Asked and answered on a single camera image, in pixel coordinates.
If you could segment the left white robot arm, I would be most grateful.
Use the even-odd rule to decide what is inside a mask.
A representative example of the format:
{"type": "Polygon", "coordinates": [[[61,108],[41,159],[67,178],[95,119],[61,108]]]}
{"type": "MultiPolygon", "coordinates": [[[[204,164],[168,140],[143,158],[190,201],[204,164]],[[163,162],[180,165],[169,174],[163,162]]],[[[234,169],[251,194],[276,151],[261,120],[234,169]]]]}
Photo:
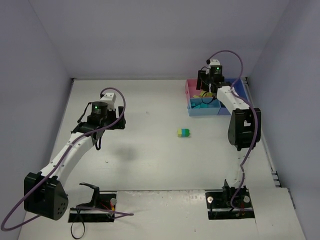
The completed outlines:
{"type": "Polygon", "coordinates": [[[101,148],[105,130],[123,130],[125,107],[110,110],[103,101],[92,103],[86,122],[79,121],[70,139],[56,157],[37,173],[30,172],[24,179],[24,209],[27,212],[59,220],[68,208],[95,207],[99,201],[99,187],[81,182],[75,189],[66,190],[65,184],[81,158],[91,149],[101,148]]]}

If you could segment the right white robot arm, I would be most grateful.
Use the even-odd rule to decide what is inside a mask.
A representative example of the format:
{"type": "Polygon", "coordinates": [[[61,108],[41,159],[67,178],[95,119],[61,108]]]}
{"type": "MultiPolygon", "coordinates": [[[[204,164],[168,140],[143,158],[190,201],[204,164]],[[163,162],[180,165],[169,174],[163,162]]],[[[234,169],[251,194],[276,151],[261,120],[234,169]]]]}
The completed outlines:
{"type": "Polygon", "coordinates": [[[246,150],[243,160],[235,169],[235,180],[231,184],[240,189],[245,183],[245,163],[261,138],[261,111],[241,97],[233,83],[225,80],[223,66],[218,62],[210,63],[198,71],[196,89],[209,93],[213,100],[222,103],[230,113],[228,141],[238,152],[246,150]]]}

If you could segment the yellow-green curved lego brick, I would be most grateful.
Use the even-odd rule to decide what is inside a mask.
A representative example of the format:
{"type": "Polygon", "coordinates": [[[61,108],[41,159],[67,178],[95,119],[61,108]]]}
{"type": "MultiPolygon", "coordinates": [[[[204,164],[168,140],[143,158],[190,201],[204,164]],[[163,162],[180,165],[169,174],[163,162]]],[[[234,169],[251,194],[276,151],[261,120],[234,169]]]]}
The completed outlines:
{"type": "Polygon", "coordinates": [[[202,98],[212,98],[213,97],[213,94],[211,92],[208,92],[208,91],[202,91],[200,93],[200,96],[202,98]]]}

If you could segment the teal curved lego brick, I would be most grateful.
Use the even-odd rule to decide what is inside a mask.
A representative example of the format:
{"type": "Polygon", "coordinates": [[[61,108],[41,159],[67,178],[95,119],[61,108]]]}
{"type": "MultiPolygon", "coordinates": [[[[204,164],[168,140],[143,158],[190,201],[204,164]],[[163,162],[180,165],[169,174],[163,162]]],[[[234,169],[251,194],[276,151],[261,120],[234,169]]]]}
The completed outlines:
{"type": "Polygon", "coordinates": [[[198,105],[198,108],[199,109],[206,109],[206,108],[208,108],[209,106],[207,105],[207,104],[205,104],[205,103],[201,103],[201,104],[199,104],[198,105]]]}

